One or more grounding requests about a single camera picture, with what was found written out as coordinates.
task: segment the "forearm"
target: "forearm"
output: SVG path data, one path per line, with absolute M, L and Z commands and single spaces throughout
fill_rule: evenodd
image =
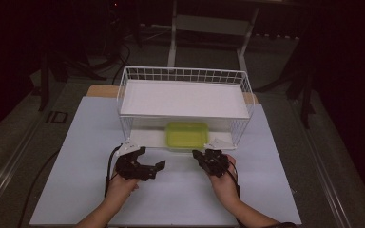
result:
M 76 228 L 103 228 L 109 223 L 109 221 L 118 212 L 116 208 L 108 208 L 104 205 L 104 202 L 100 204 L 94 211 L 81 220 Z
M 279 223 L 248 206 L 239 199 L 226 206 L 226 209 L 246 227 L 265 227 Z

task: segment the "human hand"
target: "human hand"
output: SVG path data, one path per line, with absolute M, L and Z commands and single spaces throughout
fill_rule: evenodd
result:
M 127 198 L 130 194 L 138 189 L 139 179 L 125 179 L 122 176 L 115 173 L 112 176 L 111 181 L 108 184 L 108 188 L 106 191 L 106 197 L 103 201 L 103 205 L 108 209 L 117 213 L 123 204 L 126 202 Z
M 229 162 L 228 170 L 233 175 L 235 179 L 237 179 L 237 173 L 234 168 L 236 165 L 236 160 L 230 155 L 226 155 Z M 225 208 L 230 208 L 234 206 L 236 203 L 240 202 L 239 195 L 237 193 L 236 184 L 232 180 L 229 174 L 225 173 L 221 177 L 209 176 L 209 179 L 212 183 L 213 191 L 216 194 L 216 197 L 221 202 L 221 204 Z

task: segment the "white panel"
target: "white panel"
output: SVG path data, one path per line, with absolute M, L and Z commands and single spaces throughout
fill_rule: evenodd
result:
M 128 80 L 122 116 L 249 119 L 240 85 Z

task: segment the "white table surface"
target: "white table surface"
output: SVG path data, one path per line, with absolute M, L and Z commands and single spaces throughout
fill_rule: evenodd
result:
M 103 199 L 108 157 L 124 141 L 114 98 L 85 97 L 37 204 L 30 225 L 71 225 Z M 261 105 L 239 148 L 241 199 L 279 221 L 301 224 Z M 190 153 L 146 149 L 141 164 L 166 160 L 155 180 L 141 181 L 110 226 L 235 226 Z

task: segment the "dark background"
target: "dark background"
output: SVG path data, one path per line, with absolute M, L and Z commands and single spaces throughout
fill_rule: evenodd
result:
M 58 47 L 79 42 L 79 46 L 73 46 L 75 51 L 69 51 L 79 53 L 76 55 L 81 58 L 86 53 L 88 42 L 80 40 L 86 27 L 72 21 L 73 9 L 63 5 L 62 10 L 48 11 L 50 3 L 58 2 L 0 1 L 0 121 L 33 89 L 29 75 L 40 67 L 47 17 L 57 19 L 50 24 L 51 29 L 64 33 L 76 29 L 71 33 L 71 40 L 76 42 L 64 38 Z M 142 2 L 139 11 L 143 23 L 170 24 L 171 1 Z M 314 89 L 365 183 L 365 1 L 332 1 L 327 6 L 311 22 L 291 61 L 306 61 L 316 67 Z M 262 30 L 262 23 L 256 25 L 257 29 Z

